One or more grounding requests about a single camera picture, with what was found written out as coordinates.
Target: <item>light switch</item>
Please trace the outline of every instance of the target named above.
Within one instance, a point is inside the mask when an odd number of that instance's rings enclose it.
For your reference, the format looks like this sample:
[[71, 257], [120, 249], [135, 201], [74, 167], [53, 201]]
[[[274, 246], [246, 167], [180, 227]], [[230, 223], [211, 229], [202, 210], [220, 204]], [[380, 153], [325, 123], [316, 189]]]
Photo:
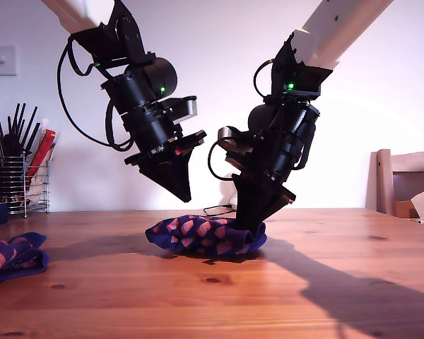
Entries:
[[0, 46], [0, 76], [16, 76], [16, 46]]

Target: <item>utensil holder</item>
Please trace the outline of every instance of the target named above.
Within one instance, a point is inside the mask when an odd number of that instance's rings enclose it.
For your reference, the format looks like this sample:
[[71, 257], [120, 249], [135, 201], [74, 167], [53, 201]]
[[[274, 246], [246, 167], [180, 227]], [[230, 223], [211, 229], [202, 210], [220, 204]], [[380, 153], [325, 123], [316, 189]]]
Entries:
[[49, 162], [28, 164], [25, 153], [20, 157], [0, 157], [0, 201], [8, 204], [8, 214], [30, 211], [49, 212]]

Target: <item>black cable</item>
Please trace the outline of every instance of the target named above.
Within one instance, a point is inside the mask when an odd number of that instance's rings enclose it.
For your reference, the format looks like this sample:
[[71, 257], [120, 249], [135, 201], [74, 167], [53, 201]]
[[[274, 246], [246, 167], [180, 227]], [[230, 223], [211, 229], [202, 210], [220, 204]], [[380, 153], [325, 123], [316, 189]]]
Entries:
[[259, 91], [259, 89], [258, 89], [258, 87], [257, 87], [257, 84], [256, 84], [256, 79], [257, 79], [257, 76], [258, 76], [258, 74], [259, 74], [259, 72], [260, 71], [262, 71], [266, 66], [268, 66], [269, 64], [273, 64], [275, 62], [275, 59], [270, 59], [270, 60], [267, 60], [266, 62], [264, 62], [261, 66], [259, 66], [259, 68], [256, 70], [256, 73], [254, 74], [254, 77], [253, 77], [253, 85], [254, 85], [254, 89], [257, 91], [257, 94], [259, 94], [260, 96], [262, 96], [262, 97], [266, 97], [265, 95], [263, 95], [260, 91]]
[[113, 136], [113, 101], [110, 100], [107, 106], [107, 112], [105, 114], [105, 135], [107, 136], [107, 141], [110, 144], [111, 147], [113, 147], [114, 150], [117, 150], [118, 152], [127, 152], [131, 149], [134, 142], [132, 141], [132, 138], [130, 138], [126, 143], [129, 143], [126, 147], [121, 148], [120, 145], [117, 145], [114, 142], [114, 136]]
[[212, 169], [212, 165], [211, 165], [211, 158], [212, 158], [212, 152], [213, 152], [213, 149], [218, 145], [218, 143], [220, 142], [220, 141], [225, 141], [225, 140], [235, 140], [235, 138], [234, 137], [232, 137], [232, 136], [226, 136], [225, 138], [221, 138], [221, 139], [218, 139], [215, 143], [213, 143], [213, 145], [212, 145], [212, 147], [211, 147], [211, 150], [209, 151], [209, 156], [207, 157], [207, 166], [209, 167], [209, 171], [211, 171], [211, 174], [215, 177], [215, 178], [217, 178], [218, 180], [221, 180], [221, 181], [223, 181], [223, 182], [231, 182], [232, 181], [232, 178], [224, 178], [224, 177], [220, 177], [219, 175], [217, 175], [214, 171], [213, 171], [213, 169]]
[[76, 72], [78, 76], [89, 76], [91, 71], [93, 70], [94, 64], [89, 64], [88, 68], [86, 69], [86, 72], [85, 73], [82, 72], [78, 67], [75, 56], [73, 55], [72, 42], [73, 42], [73, 37], [71, 35], [68, 38], [68, 57], [69, 57], [69, 62], [71, 63], [72, 69], [74, 72]]
[[[61, 57], [60, 57], [60, 60], [59, 60], [59, 63], [58, 63], [58, 68], [57, 68], [57, 87], [58, 87], [58, 95], [59, 95], [59, 99], [60, 99], [60, 101], [61, 101], [61, 105], [62, 105], [62, 107], [63, 107], [63, 110], [64, 110], [64, 113], [66, 114], [66, 116], [67, 116], [67, 118], [68, 118], [68, 120], [69, 120], [69, 122], [72, 124], [72, 126], [81, 134], [81, 135], [83, 135], [83, 136], [85, 136], [87, 139], [90, 139], [91, 141], [94, 141], [95, 143], [98, 143], [99, 145], [102, 145], [102, 146], [106, 146], [106, 147], [112, 147], [110, 144], [108, 144], [108, 143], [104, 143], [104, 142], [102, 142], [102, 141], [99, 141], [99, 140], [97, 140], [97, 139], [94, 139], [92, 136], [89, 136], [87, 133], [85, 133], [84, 131], [82, 131], [81, 129], [80, 129], [80, 127], [78, 127], [77, 125], [76, 125], [76, 123], [74, 122], [74, 120], [72, 119], [72, 117], [71, 117], [71, 115], [69, 114], [69, 112], [68, 112], [68, 109], [67, 109], [67, 107], [66, 107], [66, 103], [64, 102], [64, 98], [63, 98], [63, 92], [62, 92], [62, 90], [61, 90], [61, 67], [63, 66], [63, 61], [64, 61], [64, 59], [66, 58], [66, 54], [68, 53], [68, 50], [69, 50], [69, 41], [68, 41], [68, 43], [67, 43], [67, 45], [66, 45], [66, 47], [64, 48], [64, 51], [63, 51], [63, 53], [61, 53]], [[119, 144], [119, 146], [124, 146], [124, 145], [126, 145], [127, 143], [129, 143], [130, 142], [130, 140], [131, 139], [129, 139], [128, 141], [126, 141], [126, 142], [124, 142], [124, 143], [121, 143], [121, 144]]]
[[[226, 212], [222, 212], [222, 213], [215, 213], [215, 214], [207, 213], [207, 210], [211, 210], [213, 208], [219, 208], [219, 207], [230, 208], [230, 210], [228, 210]], [[203, 212], [206, 215], [206, 217], [218, 217], [219, 215], [225, 215], [225, 214], [229, 214], [229, 213], [232, 213], [232, 212], [235, 212], [235, 211], [236, 210], [234, 208], [232, 208], [232, 205], [230, 203], [225, 204], [225, 205], [217, 205], [217, 206], [203, 208]]]

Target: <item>wooden table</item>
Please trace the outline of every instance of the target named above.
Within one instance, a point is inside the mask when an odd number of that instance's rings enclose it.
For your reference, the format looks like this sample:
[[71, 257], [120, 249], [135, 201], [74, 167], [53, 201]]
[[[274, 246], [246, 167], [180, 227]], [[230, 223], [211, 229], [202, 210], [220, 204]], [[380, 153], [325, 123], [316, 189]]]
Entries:
[[424, 339], [424, 225], [282, 210], [254, 255], [177, 256], [143, 231], [187, 212], [50, 213], [40, 275], [0, 284], [1, 338]]

